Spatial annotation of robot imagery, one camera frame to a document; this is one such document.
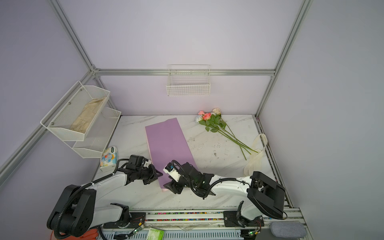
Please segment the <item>purple pink wrapping paper sheet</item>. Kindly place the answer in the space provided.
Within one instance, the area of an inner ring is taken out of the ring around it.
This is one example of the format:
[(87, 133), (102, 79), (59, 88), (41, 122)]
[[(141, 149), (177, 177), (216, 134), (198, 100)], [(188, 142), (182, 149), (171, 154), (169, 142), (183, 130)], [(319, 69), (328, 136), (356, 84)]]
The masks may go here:
[(146, 126), (145, 130), (152, 164), (163, 173), (158, 178), (159, 185), (163, 192), (167, 192), (164, 184), (171, 179), (164, 172), (165, 166), (176, 160), (180, 164), (190, 163), (196, 168), (196, 162), (176, 118)]

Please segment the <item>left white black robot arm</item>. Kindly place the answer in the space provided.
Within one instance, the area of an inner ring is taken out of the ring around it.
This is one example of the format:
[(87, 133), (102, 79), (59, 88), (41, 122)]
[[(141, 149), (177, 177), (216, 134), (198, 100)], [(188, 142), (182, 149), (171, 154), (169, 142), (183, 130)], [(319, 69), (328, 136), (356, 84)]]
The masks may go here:
[(136, 180), (148, 185), (162, 175), (152, 161), (143, 156), (131, 155), (128, 159), (119, 159), (110, 174), (82, 186), (67, 186), (47, 220), (47, 227), (58, 240), (80, 237), (106, 223), (114, 223), (119, 228), (127, 227), (132, 219), (129, 206), (109, 203), (97, 207), (96, 202)]

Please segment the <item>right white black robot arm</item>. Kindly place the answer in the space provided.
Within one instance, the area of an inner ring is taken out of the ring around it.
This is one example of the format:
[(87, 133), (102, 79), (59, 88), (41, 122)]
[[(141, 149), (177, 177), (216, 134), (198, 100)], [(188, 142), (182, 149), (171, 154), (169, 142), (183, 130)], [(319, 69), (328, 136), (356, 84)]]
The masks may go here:
[(285, 220), (286, 189), (267, 175), (254, 171), (241, 178), (221, 177), (199, 172), (190, 163), (181, 165), (176, 160), (168, 163), (164, 172), (171, 179), (164, 187), (174, 194), (190, 188), (198, 197), (234, 195), (243, 197), (236, 211), (225, 211), (225, 225), (236, 227), (262, 227), (263, 216)]

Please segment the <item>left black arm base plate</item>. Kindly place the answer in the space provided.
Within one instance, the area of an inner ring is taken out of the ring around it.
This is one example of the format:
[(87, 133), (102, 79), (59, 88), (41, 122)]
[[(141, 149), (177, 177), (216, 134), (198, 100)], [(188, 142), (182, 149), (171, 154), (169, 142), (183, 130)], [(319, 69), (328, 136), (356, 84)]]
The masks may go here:
[(145, 212), (130, 212), (129, 215), (123, 216), (116, 222), (103, 224), (104, 229), (135, 229), (140, 224), (144, 224), (146, 220)]

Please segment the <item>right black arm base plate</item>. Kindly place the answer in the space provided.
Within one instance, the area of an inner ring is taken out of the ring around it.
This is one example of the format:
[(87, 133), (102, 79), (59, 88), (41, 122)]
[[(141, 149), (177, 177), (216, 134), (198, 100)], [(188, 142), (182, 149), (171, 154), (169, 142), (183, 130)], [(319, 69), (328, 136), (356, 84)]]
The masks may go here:
[(259, 216), (253, 220), (241, 216), (240, 212), (237, 211), (224, 211), (224, 225), (225, 227), (264, 227), (264, 219)]

